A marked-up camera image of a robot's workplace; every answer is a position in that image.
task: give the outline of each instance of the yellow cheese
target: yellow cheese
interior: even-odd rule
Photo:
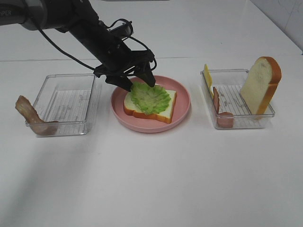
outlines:
[[[213,84],[213,80],[212,80],[212,77],[210,75],[210,72],[208,71],[208,66],[206,64],[204,64],[204,78],[206,80],[206,84],[207,84],[207,87],[209,89],[209,92],[210,92],[210,94],[212,95],[212,98],[213,98],[214,93],[211,89],[211,86]]]

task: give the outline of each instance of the toast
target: toast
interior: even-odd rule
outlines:
[[[272,57],[260,57],[251,67],[240,91],[251,114],[263,114],[281,79],[281,69]]]
[[[167,93],[170,96],[169,106],[166,108],[165,111],[162,111],[160,113],[152,113],[149,115],[146,115],[143,113],[140,108],[132,102],[131,93],[127,93],[124,99],[124,112],[127,115],[132,115],[137,118],[143,118],[143,119],[154,119],[160,122],[164,123],[171,123],[172,115],[174,111],[174,106],[176,102],[177,92],[173,90],[166,90]]]

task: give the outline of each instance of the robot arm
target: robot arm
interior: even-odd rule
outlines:
[[[93,69],[97,77],[106,75],[107,83],[127,91],[132,85],[129,76],[137,76],[153,87],[154,55],[143,43],[131,37],[132,22],[121,20],[123,25],[109,30],[99,20],[89,0],[0,0],[0,26],[21,24],[42,34],[43,29],[50,28],[70,32],[102,63]],[[130,50],[123,42],[126,38],[138,41],[146,50]],[[155,67],[151,69],[150,62],[153,61]]]

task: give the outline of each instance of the bread crust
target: bread crust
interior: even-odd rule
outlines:
[[[174,108],[175,108],[176,98],[177,98],[177,93],[175,93],[174,100],[173,100],[173,103],[172,103],[172,109],[171,109],[171,112],[170,112],[171,118],[167,118],[167,117],[155,114],[155,113],[145,115],[144,113],[128,109],[124,105],[124,103],[123,103],[123,109],[124,109],[124,112],[129,116],[134,116],[136,118],[142,118],[142,119],[152,119],[152,120],[157,120],[157,121],[160,121],[160,122],[170,124],[171,121],[172,121],[172,116],[173,116],[173,111],[174,111]]]
[[[264,95],[264,98],[263,98],[256,114],[263,114],[266,111],[266,109],[276,91],[278,83],[280,82],[281,77],[282,77],[280,66],[278,65],[278,63],[276,62],[276,60],[274,58],[262,56],[262,57],[259,57],[257,59],[257,61],[262,58],[265,58],[268,61],[268,63],[270,64],[271,69],[272,69],[272,78],[268,84],[268,89]]]

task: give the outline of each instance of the black cable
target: black cable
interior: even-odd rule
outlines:
[[[34,23],[35,27],[37,28],[37,30],[43,35],[43,37],[54,47],[56,48],[59,52],[61,52],[62,54],[66,55],[67,57],[73,59],[74,61],[76,61],[77,63],[83,65],[84,67],[90,69],[90,70],[95,70],[95,68],[81,62],[79,59],[75,58],[74,56],[72,56],[71,54],[65,52],[64,50],[62,50],[59,46],[57,46],[48,36],[47,34],[45,34],[45,32],[41,29],[40,25],[37,23],[36,19],[34,18],[34,16],[30,13],[29,8],[28,8],[28,4],[26,3],[25,0],[22,0],[26,12],[28,14],[28,17],[31,19],[31,21]]]

